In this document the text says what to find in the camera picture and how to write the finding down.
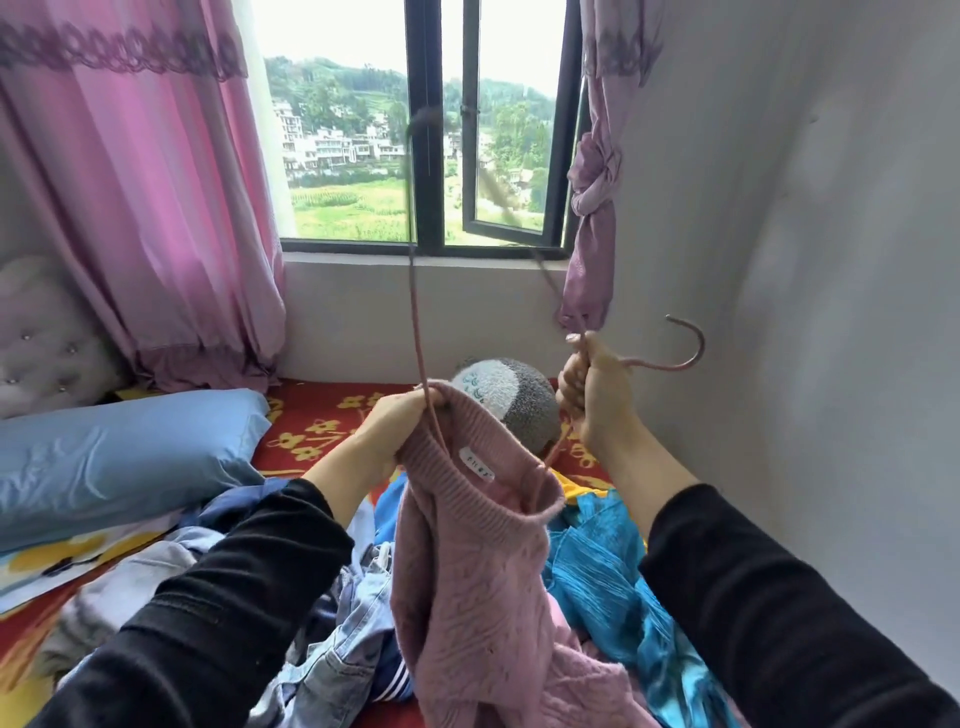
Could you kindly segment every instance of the hanger hook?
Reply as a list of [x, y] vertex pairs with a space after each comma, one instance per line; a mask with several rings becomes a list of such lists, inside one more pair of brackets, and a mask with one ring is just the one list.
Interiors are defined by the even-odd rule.
[[656, 369], [658, 372], [682, 372], [684, 369], [689, 369], [701, 358], [703, 358], [704, 351], [707, 348], [707, 338], [704, 335], [703, 330], [698, 327], [696, 324], [689, 322], [687, 319], [681, 319], [677, 316], [671, 316], [667, 314], [664, 316], [667, 321], [671, 324], [674, 324], [679, 327], [689, 328], [697, 337], [697, 351], [686, 361], [682, 361], [680, 364], [655, 364], [652, 361], [646, 361], [645, 359], [639, 359], [636, 357], [628, 357], [620, 359], [620, 363], [627, 367], [644, 367], [645, 369]]

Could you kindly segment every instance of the white building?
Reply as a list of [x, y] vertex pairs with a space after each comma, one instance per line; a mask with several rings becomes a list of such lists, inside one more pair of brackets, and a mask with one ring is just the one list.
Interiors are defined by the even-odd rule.
[[294, 114], [293, 107], [288, 102], [276, 99], [274, 99], [274, 116], [283, 138], [283, 149], [292, 152], [294, 141], [303, 139], [303, 120]]
[[274, 100], [274, 116], [282, 139], [283, 166], [287, 178], [296, 180], [324, 169], [356, 164], [358, 161], [402, 158], [402, 144], [391, 144], [383, 129], [374, 124], [366, 134], [348, 137], [339, 129], [303, 132], [303, 120], [285, 101]]

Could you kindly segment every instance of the forearm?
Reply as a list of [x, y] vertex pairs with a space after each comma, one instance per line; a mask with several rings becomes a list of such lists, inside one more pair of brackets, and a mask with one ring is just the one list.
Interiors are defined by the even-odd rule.
[[600, 461], [636, 527], [649, 536], [654, 518], [666, 502], [700, 481], [639, 419], [624, 424], [618, 434], [616, 442], [602, 450]]
[[161, 584], [33, 725], [242, 726], [352, 547], [316, 489], [294, 481]]
[[302, 479], [320, 491], [333, 520], [346, 528], [367, 493], [386, 477], [381, 472], [381, 464], [370, 457], [363, 435], [357, 434], [315, 463]]
[[754, 728], [960, 725], [948, 694], [708, 485], [661, 507], [640, 570]]

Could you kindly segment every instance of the plush toy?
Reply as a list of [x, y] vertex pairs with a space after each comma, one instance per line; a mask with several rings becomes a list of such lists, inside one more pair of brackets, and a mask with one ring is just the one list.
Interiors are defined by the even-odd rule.
[[489, 409], [520, 443], [543, 457], [560, 438], [560, 407], [547, 378], [515, 359], [466, 362], [451, 380]]

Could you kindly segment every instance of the pink sweater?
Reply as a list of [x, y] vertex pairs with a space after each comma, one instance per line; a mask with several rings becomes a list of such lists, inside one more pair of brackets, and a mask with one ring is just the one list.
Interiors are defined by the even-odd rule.
[[431, 385], [449, 402], [451, 455], [426, 417], [400, 451], [391, 602], [427, 728], [659, 728], [624, 667], [583, 654], [551, 617], [540, 572], [560, 484], [482, 404]]

